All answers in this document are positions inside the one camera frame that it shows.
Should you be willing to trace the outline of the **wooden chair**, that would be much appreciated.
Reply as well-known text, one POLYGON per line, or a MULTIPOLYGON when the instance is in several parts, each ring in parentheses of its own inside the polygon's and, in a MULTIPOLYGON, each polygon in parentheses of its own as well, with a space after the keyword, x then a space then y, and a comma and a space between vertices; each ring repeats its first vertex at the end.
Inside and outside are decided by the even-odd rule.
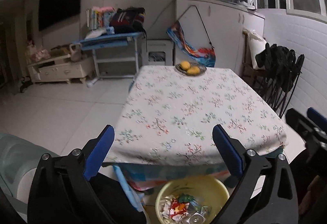
POLYGON ((245 80, 252 80, 253 85, 257 81, 257 77, 264 77, 265 71, 262 69, 255 70, 252 66, 251 60, 251 52, 249 49, 249 32, 247 30, 243 30, 244 36, 244 54, 243 54, 243 61, 242 61, 242 74, 241 78, 245 80))

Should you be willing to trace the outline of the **cream tv stand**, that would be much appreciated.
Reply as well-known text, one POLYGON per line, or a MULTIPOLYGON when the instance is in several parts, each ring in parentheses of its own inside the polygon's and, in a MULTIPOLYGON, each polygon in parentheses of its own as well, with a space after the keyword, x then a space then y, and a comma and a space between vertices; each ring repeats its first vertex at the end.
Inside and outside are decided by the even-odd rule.
POLYGON ((28 65, 27 68, 33 83, 70 83, 72 79, 79 79, 81 83, 85 83, 86 78, 95 72, 91 57, 73 62, 69 54, 39 61, 28 65))

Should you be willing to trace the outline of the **red white snack wrapper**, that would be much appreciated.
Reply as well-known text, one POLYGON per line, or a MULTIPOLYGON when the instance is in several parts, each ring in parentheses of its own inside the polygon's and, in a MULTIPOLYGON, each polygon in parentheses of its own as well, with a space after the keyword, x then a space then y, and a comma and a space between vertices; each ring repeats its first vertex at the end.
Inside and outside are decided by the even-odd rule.
POLYGON ((161 206, 161 216, 165 220, 179 222, 188 215, 189 202, 179 202, 172 197, 166 199, 161 206))

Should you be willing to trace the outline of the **black folding chairs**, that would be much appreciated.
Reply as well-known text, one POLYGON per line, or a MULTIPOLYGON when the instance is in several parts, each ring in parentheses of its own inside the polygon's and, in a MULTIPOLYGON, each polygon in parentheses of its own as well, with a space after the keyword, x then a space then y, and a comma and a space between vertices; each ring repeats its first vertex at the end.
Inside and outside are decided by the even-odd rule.
POLYGON ((290 104, 300 74, 301 69, 294 69, 271 79, 267 71, 261 71, 254 78, 253 89, 281 118, 290 104))

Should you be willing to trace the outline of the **floral tablecloth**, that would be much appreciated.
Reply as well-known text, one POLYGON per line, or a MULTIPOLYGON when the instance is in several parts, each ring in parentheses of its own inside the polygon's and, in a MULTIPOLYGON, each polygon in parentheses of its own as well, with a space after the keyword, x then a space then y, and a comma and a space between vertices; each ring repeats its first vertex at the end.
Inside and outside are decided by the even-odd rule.
POLYGON ((230 69, 185 76, 173 66, 139 70, 114 128, 107 162, 200 165, 222 161, 215 125, 260 155, 282 148, 286 127, 273 109, 230 69))

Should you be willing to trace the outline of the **black jacket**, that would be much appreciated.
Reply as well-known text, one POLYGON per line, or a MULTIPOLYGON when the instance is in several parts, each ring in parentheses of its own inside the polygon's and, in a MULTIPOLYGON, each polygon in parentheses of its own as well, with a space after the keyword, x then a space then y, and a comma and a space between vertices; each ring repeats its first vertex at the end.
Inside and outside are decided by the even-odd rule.
POLYGON ((264 67, 268 79, 291 79, 295 81, 304 63, 304 54, 296 56, 293 49, 277 44, 266 43, 265 49, 255 55, 259 68, 264 67))

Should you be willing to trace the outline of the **checkered under tablecloth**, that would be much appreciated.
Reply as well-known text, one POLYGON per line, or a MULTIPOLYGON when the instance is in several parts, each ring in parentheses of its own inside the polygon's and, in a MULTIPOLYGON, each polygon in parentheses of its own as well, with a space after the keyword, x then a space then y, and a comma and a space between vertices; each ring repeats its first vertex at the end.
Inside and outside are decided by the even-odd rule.
POLYGON ((138 192, 147 192, 171 180, 212 175, 218 179, 230 176, 225 163, 196 166, 161 166, 116 163, 128 184, 138 192))

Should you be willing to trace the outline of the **green cloth toy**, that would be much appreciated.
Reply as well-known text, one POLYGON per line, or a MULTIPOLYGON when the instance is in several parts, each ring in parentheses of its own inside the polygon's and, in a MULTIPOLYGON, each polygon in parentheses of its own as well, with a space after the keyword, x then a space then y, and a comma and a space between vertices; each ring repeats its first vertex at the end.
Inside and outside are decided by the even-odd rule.
POLYGON ((192 195, 189 195, 189 194, 181 194, 178 197, 178 202, 179 203, 184 203, 184 204, 193 202, 194 200, 195 200, 195 198, 192 195))

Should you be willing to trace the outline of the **yellow mango far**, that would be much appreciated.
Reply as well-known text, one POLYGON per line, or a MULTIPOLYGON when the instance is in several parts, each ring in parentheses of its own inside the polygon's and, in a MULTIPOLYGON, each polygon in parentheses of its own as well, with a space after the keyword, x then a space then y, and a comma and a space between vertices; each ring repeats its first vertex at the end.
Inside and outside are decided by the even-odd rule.
POLYGON ((191 68, 191 64, 188 61, 182 61, 179 64, 180 69, 182 69, 183 71, 187 71, 188 69, 191 68))

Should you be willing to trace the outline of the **yellow plastic trash basin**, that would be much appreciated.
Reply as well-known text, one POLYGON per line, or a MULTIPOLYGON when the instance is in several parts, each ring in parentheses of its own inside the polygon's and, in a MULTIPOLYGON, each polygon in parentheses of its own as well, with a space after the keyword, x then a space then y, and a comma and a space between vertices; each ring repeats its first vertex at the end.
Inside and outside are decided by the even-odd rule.
POLYGON ((166 183, 155 202, 160 223, 211 223, 230 194, 213 176, 194 176, 166 183))

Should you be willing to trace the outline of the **white cushion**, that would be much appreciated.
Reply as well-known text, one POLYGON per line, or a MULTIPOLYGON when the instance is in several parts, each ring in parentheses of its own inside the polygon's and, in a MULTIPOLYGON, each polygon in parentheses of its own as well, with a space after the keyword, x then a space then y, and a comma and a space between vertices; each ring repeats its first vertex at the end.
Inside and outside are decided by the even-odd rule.
POLYGON ((243 32, 248 36, 247 43, 250 50, 252 68, 256 70, 263 68, 258 66, 255 57, 265 50, 266 40, 257 34, 255 30, 244 29, 243 32))

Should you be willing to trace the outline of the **black wall television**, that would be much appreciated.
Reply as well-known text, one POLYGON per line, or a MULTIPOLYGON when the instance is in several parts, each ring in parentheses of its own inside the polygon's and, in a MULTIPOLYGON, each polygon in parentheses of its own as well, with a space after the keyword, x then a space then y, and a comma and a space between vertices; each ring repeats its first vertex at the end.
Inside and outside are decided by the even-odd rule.
POLYGON ((43 31, 80 14, 80 0, 39 0, 38 30, 43 31))

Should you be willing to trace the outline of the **dark striped backpack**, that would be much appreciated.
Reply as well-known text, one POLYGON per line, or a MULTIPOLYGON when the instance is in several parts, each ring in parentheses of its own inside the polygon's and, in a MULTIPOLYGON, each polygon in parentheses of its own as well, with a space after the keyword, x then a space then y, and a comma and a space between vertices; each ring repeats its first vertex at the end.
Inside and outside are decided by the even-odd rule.
POLYGON ((144 32, 145 9, 130 7, 127 9, 118 9, 110 19, 110 26, 114 28, 116 34, 125 34, 132 32, 144 32))

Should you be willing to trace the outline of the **blue study desk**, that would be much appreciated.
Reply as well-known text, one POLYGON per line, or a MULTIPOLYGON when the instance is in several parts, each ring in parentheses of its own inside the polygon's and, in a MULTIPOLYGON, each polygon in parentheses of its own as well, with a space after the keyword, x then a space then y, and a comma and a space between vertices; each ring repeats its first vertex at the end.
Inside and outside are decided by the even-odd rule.
POLYGON ((125 34, 113 34, 99 36, 92 39, 84 39, 72 43, 70 46, 78 46, 82 51, 90 51, 93 59, 95 76, 86 81, 90 88, 99 80, 105 79, 134 79, 139 72, 141 65, 142 43, 147 37, 144 32, 131 32, 125 34), (100 65, 115 65, 133 62, 135 73, 113 75, 108 72, 101 72, 100 65))

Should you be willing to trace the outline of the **colourful hanging bag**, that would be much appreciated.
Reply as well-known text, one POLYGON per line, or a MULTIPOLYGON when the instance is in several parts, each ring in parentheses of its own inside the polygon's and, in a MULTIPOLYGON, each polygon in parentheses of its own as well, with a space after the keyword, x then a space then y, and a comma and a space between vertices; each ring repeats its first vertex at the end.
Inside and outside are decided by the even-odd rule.
POLYGON ((184 31, 179 21, 176 21, 166 31, 173 43, 188 57, 200 65, 214 67, 216 63, 215 48, 209 42, 209 47, 193 47, 186 41, 184 31))

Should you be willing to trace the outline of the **pink kettlebell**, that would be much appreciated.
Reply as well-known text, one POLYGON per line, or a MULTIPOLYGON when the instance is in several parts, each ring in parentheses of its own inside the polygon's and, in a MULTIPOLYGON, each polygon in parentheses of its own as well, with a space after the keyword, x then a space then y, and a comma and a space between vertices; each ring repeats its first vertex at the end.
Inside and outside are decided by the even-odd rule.
POLYGON ((80 43, 70 44, 69 51, 70 51, 70 59, 73 62, 78 62, 82 59, 82 50, 81 50, 80 43))

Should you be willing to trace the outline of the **yellow mango near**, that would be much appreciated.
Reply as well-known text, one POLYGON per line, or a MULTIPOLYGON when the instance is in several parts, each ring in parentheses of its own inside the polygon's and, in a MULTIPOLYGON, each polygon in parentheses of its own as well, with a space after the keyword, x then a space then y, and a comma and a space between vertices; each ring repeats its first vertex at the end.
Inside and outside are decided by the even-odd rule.
POLYGON ((199 75, 201 70, 200 70, 200 68, 198 66, 192 66, 186 72, 187 72, 188 75, 199 75))

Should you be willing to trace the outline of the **yellow mango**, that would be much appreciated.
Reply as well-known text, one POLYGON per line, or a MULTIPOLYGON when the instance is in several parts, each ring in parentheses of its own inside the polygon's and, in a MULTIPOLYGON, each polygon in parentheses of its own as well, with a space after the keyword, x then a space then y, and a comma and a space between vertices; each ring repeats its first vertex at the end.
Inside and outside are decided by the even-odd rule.
POLYGON ((200 68, 198 66, 192 66, 186 72, 187 72, 188 75, 199 75, 201 70, 200 70, 200 68))
POLYGON ((188 61, 182 61, 179 64, 180 69, 182 69, 183 71, 187 71, 188 69, 191 68, 191 64, 188 61))

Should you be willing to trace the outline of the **teal plastic stool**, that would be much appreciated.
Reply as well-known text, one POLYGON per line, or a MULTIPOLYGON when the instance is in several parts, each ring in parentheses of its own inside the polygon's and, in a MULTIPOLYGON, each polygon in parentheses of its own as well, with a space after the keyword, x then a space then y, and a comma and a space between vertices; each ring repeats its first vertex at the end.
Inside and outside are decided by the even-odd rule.
POLYGON ((1 189, 26 204, 41 156, 58 154, 7 133, 1 133, 0 138, 1 189))

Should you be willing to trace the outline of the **row of books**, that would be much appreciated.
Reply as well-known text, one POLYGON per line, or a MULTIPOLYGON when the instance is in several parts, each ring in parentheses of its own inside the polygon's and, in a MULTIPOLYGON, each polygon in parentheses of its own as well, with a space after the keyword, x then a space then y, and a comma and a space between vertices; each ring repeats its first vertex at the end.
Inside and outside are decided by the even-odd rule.
POLYGON ((92 7, 86 9, 85 13, 87 28, 96 30, 110 26, 110 20, 115 14, 115 9, 112 7, 92 7))

